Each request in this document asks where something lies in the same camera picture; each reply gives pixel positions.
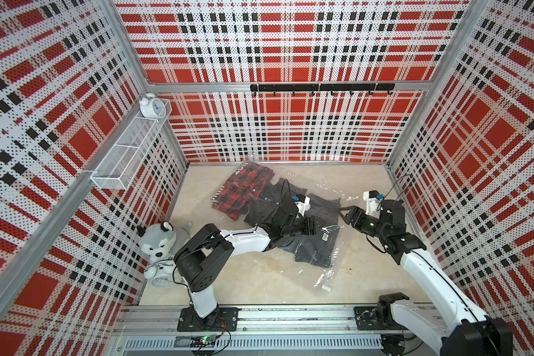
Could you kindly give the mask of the white alarm clock on shelf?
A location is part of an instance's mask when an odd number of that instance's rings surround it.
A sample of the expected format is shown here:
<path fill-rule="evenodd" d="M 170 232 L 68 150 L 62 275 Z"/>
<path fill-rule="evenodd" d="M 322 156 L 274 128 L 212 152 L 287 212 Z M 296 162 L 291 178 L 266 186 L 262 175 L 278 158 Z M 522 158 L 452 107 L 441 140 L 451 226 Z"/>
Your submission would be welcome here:
<path fill-rule="evenodd" d="M 166 113 L 166 104 L 154 93 L 147 93 L 139 101 L 140 113 L 147 119 L 163 118 Z"/>

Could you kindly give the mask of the dark pinstriped shirt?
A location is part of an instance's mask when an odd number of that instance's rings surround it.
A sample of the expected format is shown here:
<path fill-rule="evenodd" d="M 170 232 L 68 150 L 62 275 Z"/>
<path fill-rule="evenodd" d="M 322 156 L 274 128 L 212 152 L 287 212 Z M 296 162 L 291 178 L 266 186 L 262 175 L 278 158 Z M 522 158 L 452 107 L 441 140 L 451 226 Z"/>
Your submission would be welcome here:
<path fill-rule="evenodd" d="M 326 200 L 314 194 L 309 194 L 308 197 L 311 208 L 306 212 L 306 216 L 314 217 L 316 223 L 320 224 L 320 230 L 314 235 L 297 234 L 279 249 L 292 253 L 298 263 L 329 268 L 340 232 L 338 209 L 341 207 L 341 200 Z"/>

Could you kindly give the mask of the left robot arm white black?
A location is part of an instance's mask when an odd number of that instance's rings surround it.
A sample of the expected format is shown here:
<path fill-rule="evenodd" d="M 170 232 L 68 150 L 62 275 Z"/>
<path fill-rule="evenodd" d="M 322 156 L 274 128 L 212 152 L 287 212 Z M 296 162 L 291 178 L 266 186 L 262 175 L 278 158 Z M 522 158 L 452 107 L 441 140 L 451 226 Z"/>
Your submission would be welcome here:
<path fill-rule="evenodd" d="M 213 223 L 203 226 L 174 256 L 175 270 L 185 281 L 196 316 L 205 320 L 219 309 L 212 283 L 229 258 L 268 252 L 298 234 L 317 234 L 320 225 L 305 216 L 310 208 L 310 198 L 298 194 L 280 203 L 271 218 L 252 229 L 221 230 Z"/>

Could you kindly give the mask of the clear plastic vacuum bag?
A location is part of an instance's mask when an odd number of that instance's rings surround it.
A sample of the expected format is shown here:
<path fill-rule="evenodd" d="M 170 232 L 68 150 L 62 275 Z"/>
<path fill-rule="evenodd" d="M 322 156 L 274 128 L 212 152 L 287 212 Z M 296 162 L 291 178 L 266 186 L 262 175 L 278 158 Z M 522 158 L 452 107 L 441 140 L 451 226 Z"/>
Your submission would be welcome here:
<path fill-rule="evenodd" d="M 317 293 L 330 292 L 349 244 L 344 208 L 359 202 L 340 185 L 338 166 L 284 166 L 246 160 L 209 194 L 221 228 L 264 230 L 269 268 Z"/>

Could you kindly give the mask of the black hook rail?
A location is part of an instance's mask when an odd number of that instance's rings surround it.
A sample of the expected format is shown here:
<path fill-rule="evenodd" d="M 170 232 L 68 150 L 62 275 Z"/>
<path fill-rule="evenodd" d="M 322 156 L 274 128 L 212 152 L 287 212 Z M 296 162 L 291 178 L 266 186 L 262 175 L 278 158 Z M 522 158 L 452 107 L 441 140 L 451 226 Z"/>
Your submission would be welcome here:
<path fill-rule="evenodd" d="M 395 83 L 349 83 L 349 84 L 329 84 L 329 83 L 308 83 L 308 84 L 253 84 L 250 85 L 252 93 L 283 93 L 283 92 L 369 92 L 394 91 Z"/>

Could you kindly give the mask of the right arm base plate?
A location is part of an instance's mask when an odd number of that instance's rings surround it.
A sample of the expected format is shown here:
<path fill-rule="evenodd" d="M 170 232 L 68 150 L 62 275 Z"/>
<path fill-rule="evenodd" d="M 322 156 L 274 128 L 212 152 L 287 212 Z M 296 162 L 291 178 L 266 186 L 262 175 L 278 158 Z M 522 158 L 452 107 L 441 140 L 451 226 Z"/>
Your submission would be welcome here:
<path fill-rule="evenodd" d="M 375 306 L 356 306 L 354 315 L 358 331 L 393 331 L 399 333 L 407 331 L 407 328 L 396 322 L 379 321 Z"/>

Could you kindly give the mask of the aluminium mounting rail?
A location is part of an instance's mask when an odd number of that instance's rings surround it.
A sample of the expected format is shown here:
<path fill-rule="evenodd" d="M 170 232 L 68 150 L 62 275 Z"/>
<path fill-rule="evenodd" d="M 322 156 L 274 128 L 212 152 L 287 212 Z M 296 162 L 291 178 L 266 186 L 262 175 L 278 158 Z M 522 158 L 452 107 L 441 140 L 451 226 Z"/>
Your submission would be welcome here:
<path fill-rule="evenodd" d="M 304 304 L 304 305 L 238 305 L 237 329 L 240 335 L 353 335 L 401 334 L 393 331 L 358 331 L 355 323 L 356 306 L 363 304 Z M 184 306 L 129 306 L 124 308 L 114 327 L 113 335 L 173 336 Z"/>

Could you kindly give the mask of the white alarm clock on floor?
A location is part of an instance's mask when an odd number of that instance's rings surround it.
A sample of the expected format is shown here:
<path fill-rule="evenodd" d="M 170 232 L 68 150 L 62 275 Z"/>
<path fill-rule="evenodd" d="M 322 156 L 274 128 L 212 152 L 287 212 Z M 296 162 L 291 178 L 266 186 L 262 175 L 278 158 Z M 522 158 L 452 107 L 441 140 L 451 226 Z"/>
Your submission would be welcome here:
<path fill-rule="evenodd" d="M 174 281 L 175 267 L 173 260 L 162 260 L 148 265 L 144 277 L 156 289 L 171 289 L 177 286 Z"/>

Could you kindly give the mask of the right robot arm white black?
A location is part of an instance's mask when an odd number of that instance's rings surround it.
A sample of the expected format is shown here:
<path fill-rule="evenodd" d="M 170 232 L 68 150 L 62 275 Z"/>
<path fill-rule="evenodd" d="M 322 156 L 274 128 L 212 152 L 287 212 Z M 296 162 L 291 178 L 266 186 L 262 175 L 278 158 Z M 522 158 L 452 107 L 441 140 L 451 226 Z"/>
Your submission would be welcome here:
<path fill-rule="evenodd" d="M 354 230 L 376 237 L 377 250 L 389 255 L 421 287 L 438 312 L 423 312 L 407 295 L 381 295 L 376 318 L 382 326 L 401 326 L 438 355 L 512 355 L 513 332 L 500 317 L 490 317 L 445 274 L 419 237 L 406 230 L 402 204 L 378 207 L 379 217 L 357 206 L 339 210 Z"/>

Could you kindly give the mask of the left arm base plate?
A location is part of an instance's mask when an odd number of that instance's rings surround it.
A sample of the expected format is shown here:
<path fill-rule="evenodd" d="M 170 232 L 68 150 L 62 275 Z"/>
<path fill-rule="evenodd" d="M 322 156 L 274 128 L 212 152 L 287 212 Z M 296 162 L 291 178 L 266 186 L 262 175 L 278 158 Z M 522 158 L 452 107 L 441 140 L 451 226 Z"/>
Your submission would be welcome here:
<path fill-rule="evenodd" d="M 227 330 L 234 332 L 237 329 L 237 307 L 217 307 L 207 317 L 200 317 L 194 307 L 182 309 L 177 325 L 178 332 L 220 332 Z"/>

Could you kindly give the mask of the grey husky plush toy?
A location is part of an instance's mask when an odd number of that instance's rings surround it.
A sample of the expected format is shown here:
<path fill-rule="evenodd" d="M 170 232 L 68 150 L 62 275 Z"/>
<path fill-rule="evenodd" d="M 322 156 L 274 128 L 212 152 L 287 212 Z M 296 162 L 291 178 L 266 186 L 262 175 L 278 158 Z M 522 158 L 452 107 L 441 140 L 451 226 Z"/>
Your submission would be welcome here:
<path fill-rule="evenodd" d="M 153 264 L 175 256 L 191 238 L 192 222 L 183 226 L 173 226 L 165 221 L 150 226 L 138 226 L 139 247 L 148 255 L 149 263 Z"/>

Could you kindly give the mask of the red black plaid shirt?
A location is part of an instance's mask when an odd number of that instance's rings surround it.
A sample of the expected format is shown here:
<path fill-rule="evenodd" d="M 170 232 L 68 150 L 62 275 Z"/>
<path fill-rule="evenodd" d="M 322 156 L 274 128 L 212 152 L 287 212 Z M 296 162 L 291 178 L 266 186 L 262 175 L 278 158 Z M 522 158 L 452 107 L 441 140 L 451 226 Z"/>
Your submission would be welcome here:
<path fill-rule="evenodd" d="M 273 177 L 272 169 L 251 161 L 243 162 L 213 195 L 212 208 L 237 220 L 247 214 Z"/>

